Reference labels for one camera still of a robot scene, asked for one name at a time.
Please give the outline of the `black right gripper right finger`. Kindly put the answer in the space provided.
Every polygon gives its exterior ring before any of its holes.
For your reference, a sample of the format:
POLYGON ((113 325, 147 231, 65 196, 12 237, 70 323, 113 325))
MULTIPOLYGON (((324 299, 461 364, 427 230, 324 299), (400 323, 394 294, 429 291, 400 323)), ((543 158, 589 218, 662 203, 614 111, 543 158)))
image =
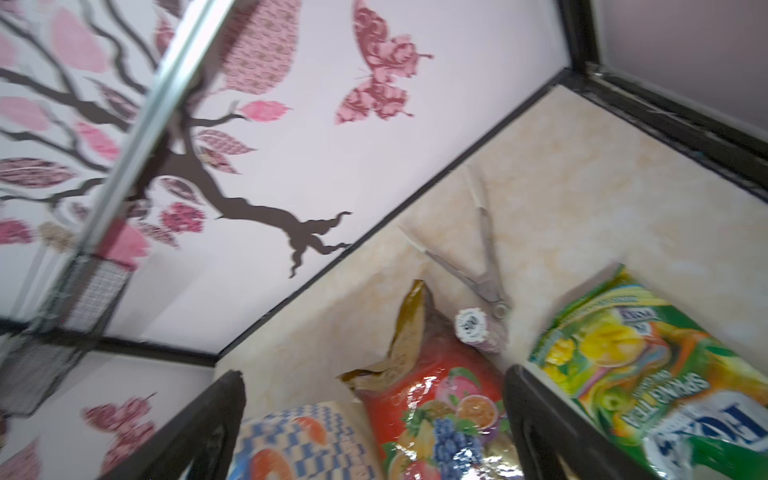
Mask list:
POLYGON ((503 403, 526 479, 653 479, 521 365, 504 376, 503 403))

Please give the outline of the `red gold fruit snack bag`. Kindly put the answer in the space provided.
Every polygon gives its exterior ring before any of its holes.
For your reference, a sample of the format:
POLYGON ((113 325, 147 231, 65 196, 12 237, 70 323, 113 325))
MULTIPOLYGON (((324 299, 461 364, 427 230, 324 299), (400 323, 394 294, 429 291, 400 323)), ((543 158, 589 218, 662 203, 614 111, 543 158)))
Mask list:
POLYGON ((459 341, 424 281, 405 296, 384 359, 339 379, 365 408, 386 478, 523 478, 502 373, 459 341))

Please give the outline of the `blue checkered paper bag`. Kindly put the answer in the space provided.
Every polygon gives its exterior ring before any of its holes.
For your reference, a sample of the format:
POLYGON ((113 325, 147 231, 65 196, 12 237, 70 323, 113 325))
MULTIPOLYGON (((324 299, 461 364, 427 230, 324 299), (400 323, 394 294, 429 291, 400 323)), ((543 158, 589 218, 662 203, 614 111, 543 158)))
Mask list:
POLYGON ((230 479, 381 479, 362 407, 321 402, 242 421, 230 479))

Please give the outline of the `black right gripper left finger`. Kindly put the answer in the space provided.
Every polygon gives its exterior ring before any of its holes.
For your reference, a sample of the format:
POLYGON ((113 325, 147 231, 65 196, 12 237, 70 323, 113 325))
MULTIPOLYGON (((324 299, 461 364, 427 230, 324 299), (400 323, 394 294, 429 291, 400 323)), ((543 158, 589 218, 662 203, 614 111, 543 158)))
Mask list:
POLYGON ((225 479, 243 412, 242 373, 229 370, 104 479, 225 479))

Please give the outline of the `green snack packet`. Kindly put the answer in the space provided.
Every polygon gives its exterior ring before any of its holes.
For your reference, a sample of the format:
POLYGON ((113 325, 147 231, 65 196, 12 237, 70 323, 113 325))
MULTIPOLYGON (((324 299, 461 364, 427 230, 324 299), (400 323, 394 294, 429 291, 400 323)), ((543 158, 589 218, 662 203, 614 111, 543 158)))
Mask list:
POLYGON ((529 357, 660 479, 767 475, 767 378, 623 265, 561 308, 529 357))

